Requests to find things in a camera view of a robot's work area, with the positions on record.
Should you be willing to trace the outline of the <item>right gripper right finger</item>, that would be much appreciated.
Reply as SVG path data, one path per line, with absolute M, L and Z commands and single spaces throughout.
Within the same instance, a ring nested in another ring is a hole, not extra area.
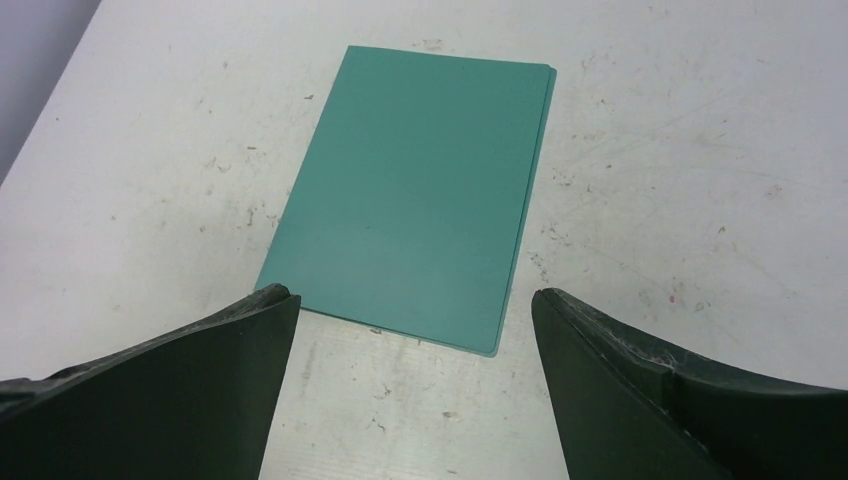
M 555 288 L 532 320 L 573 479 L 843 479 L 847 394 L 746 371 Z

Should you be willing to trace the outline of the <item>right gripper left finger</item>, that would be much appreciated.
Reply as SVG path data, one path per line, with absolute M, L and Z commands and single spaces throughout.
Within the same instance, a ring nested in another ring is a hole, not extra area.
M 1 384 L 5 479 L 255 479 L 301 299 L 274 284 L 46 378 Z

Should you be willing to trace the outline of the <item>teal folder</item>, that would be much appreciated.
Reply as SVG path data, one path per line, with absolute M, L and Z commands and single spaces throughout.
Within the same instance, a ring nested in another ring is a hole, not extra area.
M 349 47 L 256 284 L 497 353 L 557 72 Z

